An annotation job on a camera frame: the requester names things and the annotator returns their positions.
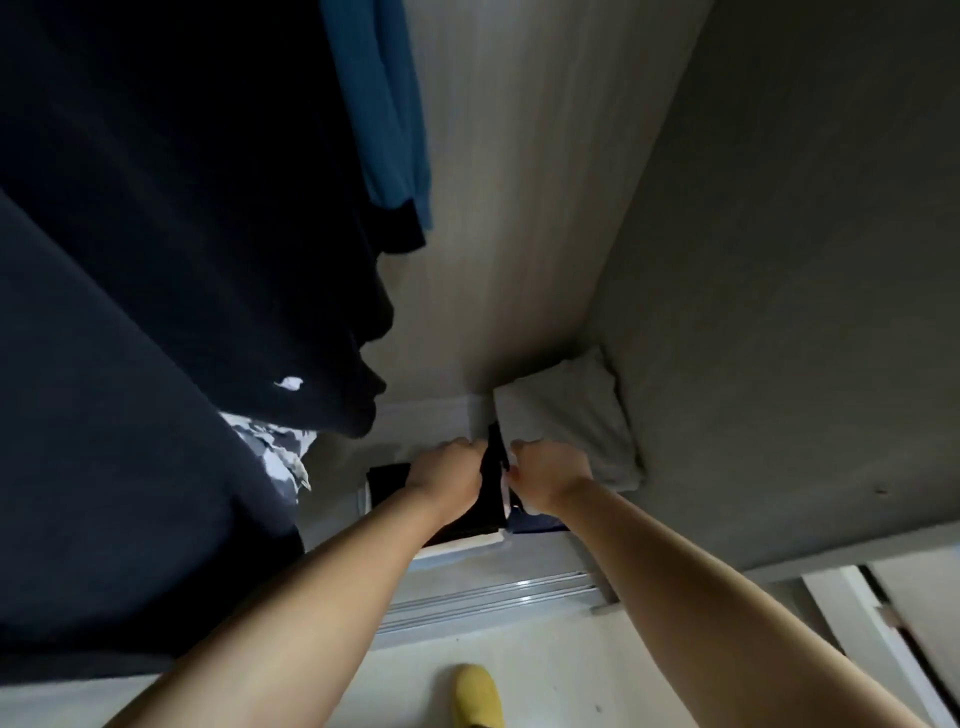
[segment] camouflage fabric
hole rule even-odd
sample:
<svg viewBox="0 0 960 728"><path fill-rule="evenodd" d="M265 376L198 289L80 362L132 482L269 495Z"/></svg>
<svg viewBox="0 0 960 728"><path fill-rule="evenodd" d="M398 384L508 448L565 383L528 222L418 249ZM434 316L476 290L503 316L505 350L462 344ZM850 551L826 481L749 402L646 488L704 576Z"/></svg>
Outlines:
<svg viewBox="0 0 960 728"><path fill-rule="evenodd" d="M310 476L300 459L317 439L317 433L271 425L227 412L220 414L253 450L283 501L290 506L297 505L300 488L310 490Z"/></svg>

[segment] hand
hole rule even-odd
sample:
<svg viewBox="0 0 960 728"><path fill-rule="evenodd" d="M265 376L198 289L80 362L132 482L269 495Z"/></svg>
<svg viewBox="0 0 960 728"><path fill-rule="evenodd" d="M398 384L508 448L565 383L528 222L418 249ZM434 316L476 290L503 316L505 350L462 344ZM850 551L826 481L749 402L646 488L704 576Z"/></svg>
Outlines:
<svg viewBox="0 0 960 728"><path fill-rule="evenodd" d="M458 437L421 454L410 466L406 487L427 496L441 526L459 519L476 502L482 482L480 461L486 450L486 440L471 443Z"/></svg>
<svg viewBox="0 0 960 728"><path fill-rule="evenodd" d="M516 456L507 473L510 487L525 505L551 516L560 515L564 496L593 480L586 454L572 445L514 440L510 450Z"/></svg>

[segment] foot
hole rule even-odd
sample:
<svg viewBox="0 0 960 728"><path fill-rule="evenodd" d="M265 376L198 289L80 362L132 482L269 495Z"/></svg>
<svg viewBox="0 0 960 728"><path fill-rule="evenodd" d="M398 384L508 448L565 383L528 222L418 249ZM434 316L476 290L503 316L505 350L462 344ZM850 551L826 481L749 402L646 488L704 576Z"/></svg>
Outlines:
<svg viewBox="0 0 960 728"><path fill-rule="evenodd" d="M503 706L496 683L484 667L462 665L453 683L455 728L504 728Z"/></svg>

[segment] bare skin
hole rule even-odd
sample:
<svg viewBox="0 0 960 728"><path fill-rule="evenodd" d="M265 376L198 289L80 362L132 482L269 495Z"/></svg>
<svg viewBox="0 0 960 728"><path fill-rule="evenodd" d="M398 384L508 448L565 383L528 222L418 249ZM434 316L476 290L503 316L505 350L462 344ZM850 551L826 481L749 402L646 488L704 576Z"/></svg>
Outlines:
<svg viewBox="0 0 960 728"><path fill-rule="evenodd" d="M485 449L459 440L423 455L407 488L312 552L108 726L323 725L414 555L476 501ZM597 485L583 453L548 442L512 449L514 490L584 542L703 728L924 725L749 580Z"/></svg>

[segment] person's right arm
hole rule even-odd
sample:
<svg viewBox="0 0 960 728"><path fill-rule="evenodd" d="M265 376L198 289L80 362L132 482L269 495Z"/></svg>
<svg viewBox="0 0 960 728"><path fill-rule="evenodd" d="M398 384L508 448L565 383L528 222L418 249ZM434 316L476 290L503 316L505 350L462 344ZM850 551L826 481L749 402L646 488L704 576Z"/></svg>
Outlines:
<svg viewBox="0 0 960 728"><path fill-rule="evenodd" d="M511 487L584 542L702 728L924 726L760 587L595 483L582 452L512 450Z"/></svg>

